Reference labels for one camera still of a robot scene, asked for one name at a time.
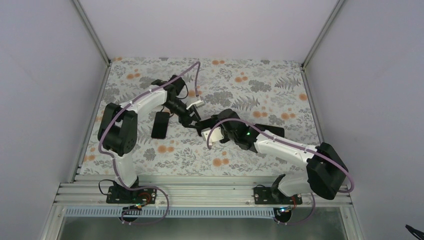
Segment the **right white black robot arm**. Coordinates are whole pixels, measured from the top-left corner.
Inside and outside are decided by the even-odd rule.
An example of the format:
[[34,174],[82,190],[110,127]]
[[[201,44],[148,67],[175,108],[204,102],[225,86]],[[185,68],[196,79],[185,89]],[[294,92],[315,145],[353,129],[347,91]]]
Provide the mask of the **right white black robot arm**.
[[252,124],[240,119],[231,109],[200,120],[194,126],[209,149],[214,142],[232,141],[244,151],[274,156],[303,170],[292,175],[283,173],[273,182],[270,195],[278,204],[305,193],[333,200],[348,176],[346,165],[330,144],[297,143],[284,137],[282,127]]

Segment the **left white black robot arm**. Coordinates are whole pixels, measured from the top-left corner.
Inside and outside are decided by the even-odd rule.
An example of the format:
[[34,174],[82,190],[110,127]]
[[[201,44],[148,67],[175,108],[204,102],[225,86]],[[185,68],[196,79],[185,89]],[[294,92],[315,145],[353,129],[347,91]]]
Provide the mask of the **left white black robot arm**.
[[179,96],[186,85],[181,75],[173,75],[168,81],[154,80],[146,92],[133,100],[106,105],[97,133],[98,151],[111,158],[114,183],[120,187],[119,196],[124,201],[134,202],[142,189],[132,159],[140,117],[163,106],[170,112],[158,112],[160,121],[167,122],[171,115],[176,115],[184,128],[197,129],[201,117],[196,104],[187,104]]

